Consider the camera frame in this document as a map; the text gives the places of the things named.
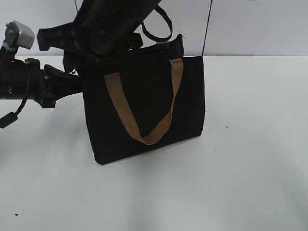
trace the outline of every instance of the gray connector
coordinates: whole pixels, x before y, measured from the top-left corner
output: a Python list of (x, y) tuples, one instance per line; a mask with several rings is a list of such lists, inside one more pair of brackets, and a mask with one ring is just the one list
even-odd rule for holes
[(9, 47), (23, 47), (30, 50), (35, 40), (35, 34), (26, 25), (13, 21), (6, 25), (5, 43)]

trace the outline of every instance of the white wall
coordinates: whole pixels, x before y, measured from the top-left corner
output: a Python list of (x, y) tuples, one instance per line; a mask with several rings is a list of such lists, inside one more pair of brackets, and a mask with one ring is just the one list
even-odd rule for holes
[[(77, 0), (80, 7), (82, 0)], [(174, 36), (182, 33), (186, 38), (186, 55), (200, 55), (207, 20), (210, 0), (162, 0), (162, 6), (174, 24)], [(35, 34), (40, 28), (49, 28), (69, 23), (74, 20), (76, 9), (74, 0), (8, 0), (1, 1), (0, 36), (4, 38), (5, 24), (12, 20), (20, 21), (29, 26)], [(146, 20), (149, 31), (157, 36), (167, 35), (168, 28), (157, 13), (152, 13)], [(145, 45), (153, 44), (145, 39)], [(51, 49), (40, 52), (37, 42), (32, 50), (20, 49), (20, 55), (59, 55), (63, 52)]]
[(214, 0), (205, 54), (308, 55), (307, 22), (307, 0)]

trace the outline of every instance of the bag handle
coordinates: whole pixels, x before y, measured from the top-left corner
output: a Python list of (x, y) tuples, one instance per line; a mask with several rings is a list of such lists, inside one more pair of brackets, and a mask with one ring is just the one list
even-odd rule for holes
[(166, 38), (159, 38), (159, 37), (156, 37), (154, 35), (152, 35), (146, 28), (145, 28), (145, 25), (144, 25), (144, 22), (141, 23), (141, 26), (142, 26), (142, 31), (143, 33), (145, 34), (146, 37), (148, 37), (150, 40), (152, 41), (155, 41), (155, 42), (166, 42), (168, 40), (171, 39), (172, 37), (172, 34), (173, 34), (173, 25), (172, 25), (172, 21), (171, 19), (168, 17), (167, 13), (160, 7), (160, 6), (157, 6), (155, 8), (156, 12), (158, 12), (162, 17), (163, 19), (167, 22), (168, 24), (168, 27), (170, 29), (170, 35)]
[(171, 104), (171, 108), (167, 115), (146, 137), (141, 137), (140, 135), (138, 124), (123, 92), (120, 74), (114, 73), (104, 76), (109, 95), (120, 119), (122, 120), (126, 131), (131, 136), (131, 138), (140, 141), (146, 145), (153, 145), (160, 141), (162, 137), (167, 133), (171, 125), (174, 103), (182, 81), (184, 65), (183, 59), (174, 59), (170, 60), (170, 62), (173, 86), (173, 101)]

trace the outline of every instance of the white surface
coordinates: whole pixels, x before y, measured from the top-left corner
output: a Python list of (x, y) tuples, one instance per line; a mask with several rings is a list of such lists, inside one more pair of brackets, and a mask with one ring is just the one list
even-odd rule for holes
[[(78, 7), (82, 0), (77, 0)], [(174, 35), (182, 33), (187, 55), (200, 55), (205, 35), (210, 0), (162, 0), (162, 6), (172, 19)], [(0, 38), (4, 38), (5, 24), (17, 20), (29, 26), (35, 34), (40, 28), (50, 28), (70, 23), (76, 16), (74, 0), (10, 0), (1, 1)], [(156, 36), (168, 35), (166, 23), (153, 13), (146, 20), (147, 28)], [(153, 42), (145, 39), (145, 45)], [(63, 51), (53, 48), (39, 51), (37, 41), (32, 50), (20, 49), (20, 55), (62, 55)]]
[(105, 166), (82, 95), (29, 102), (0, 130), (0, 230), (306, 231), (307, 63), (205, 57), (203, 135)]
[(206, 55), (307, 55), (307, 8), (307, 0), (214, 0)]

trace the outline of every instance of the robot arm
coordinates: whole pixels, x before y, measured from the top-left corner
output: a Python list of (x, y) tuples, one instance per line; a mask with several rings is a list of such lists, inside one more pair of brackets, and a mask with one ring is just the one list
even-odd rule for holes
[(79, 67), (90, 67), (97, 63), (108, 65), (130, 49), (139, 49), (142, 39), (134, 33), (142, 25), (146, 36), (155, 41), (167, 38), (152, 36), (143, 24), (154, 10), (167, 21), (172, 32), (172, 23), (166, 13), (158, 7), (161, 0), (84, 0), (73, 22), (51, 29), (40, 29), (38, 44), (41, 51), (50, 47), (64, 50), (65, 72), (50, 65), (40, 68), (36, 59), (25, 63), (16, 60), (19, 47), (30, 49), (35, 35), (32, 30), (13, 21), (7, 24), (5, 40), (0, 50), (0, 99), (22, 99), (15, 113), (0, 119), (0, 128), (17, 120), (27, 99), (38, 102), (42, 108), (54, 108), (58, 99), (82, 92), (82, 79), (69, 74)]

